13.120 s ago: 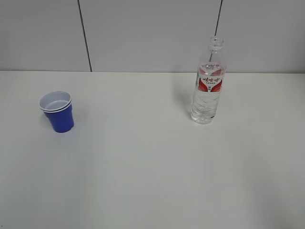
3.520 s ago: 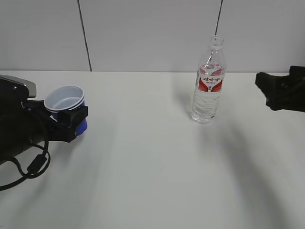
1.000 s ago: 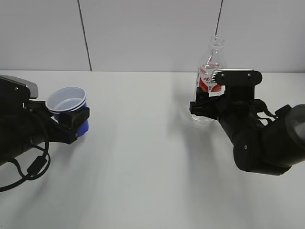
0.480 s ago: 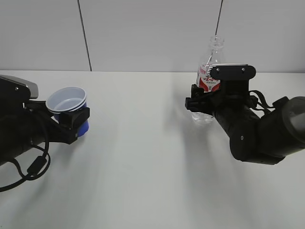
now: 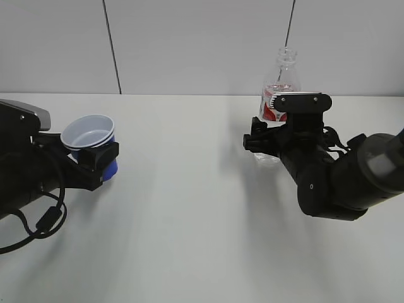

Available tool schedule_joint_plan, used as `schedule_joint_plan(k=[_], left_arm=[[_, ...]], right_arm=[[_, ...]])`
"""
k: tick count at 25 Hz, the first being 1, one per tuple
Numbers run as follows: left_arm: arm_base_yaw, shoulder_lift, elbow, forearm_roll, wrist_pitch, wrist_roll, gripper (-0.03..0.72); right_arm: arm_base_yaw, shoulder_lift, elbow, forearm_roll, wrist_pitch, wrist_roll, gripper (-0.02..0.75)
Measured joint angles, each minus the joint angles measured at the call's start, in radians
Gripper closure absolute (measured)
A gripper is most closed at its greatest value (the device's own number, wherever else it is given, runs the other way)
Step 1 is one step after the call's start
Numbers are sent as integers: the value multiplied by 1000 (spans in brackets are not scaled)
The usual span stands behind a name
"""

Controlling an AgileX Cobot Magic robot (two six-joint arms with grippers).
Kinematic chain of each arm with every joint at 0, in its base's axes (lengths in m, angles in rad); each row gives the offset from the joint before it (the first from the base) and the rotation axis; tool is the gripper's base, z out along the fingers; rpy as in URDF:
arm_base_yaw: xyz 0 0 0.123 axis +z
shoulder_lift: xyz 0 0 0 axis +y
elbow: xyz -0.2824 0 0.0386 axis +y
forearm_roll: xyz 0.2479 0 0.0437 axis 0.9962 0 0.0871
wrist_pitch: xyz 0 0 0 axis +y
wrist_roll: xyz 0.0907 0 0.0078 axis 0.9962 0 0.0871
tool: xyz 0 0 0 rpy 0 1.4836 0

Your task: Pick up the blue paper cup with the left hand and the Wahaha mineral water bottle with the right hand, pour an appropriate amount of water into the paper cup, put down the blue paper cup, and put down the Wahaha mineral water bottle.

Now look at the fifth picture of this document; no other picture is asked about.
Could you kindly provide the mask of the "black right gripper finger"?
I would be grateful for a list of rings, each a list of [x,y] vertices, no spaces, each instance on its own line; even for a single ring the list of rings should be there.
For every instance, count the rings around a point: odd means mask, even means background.
[[[286,123],[270,126],[268,121],[253,117],[249,134],[243,135],[242,145],[245,150],[265,155],[281,155],[284,152],[283,131]]]

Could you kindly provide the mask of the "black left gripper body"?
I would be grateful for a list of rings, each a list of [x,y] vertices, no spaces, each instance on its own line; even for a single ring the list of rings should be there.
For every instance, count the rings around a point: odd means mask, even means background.
[[[25,151],[1,156],[1,218],[41,197],[42,191],[59,187],[68,151],[47,150],[32,143]]]

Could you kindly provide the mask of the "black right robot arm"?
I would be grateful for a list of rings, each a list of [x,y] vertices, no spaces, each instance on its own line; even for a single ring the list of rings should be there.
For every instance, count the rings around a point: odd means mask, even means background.
[[[270,128],[255,117],[243,147],[280,159],[297,185],[301,211],[311,217],[354,221],[403,194],[402,132],[360,134],[342,146],[322,122]]]

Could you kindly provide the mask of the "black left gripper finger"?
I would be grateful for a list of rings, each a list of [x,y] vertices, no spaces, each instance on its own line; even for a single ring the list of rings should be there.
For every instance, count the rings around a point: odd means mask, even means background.
[[[119,155],[119,143],[111,142],[78,151],[77,160],[66,157],[65,186],[94,191],[104,183],[104,172]]]
[[[67,152],[68,149],[61,141],[60,133],[42,133],[32,136],[32,143],[47,150],[56,149],[61,152]]]

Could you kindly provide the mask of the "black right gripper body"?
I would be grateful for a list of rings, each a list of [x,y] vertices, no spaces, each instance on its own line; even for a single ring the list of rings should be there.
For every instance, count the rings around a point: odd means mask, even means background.
[[[354,221],[372,206],[372,182],[359,160],[369,140],[365,134],[347,144],[335,129],[283,131],[282,164],[297,185],[297,201],[302,212],[316,218]]]

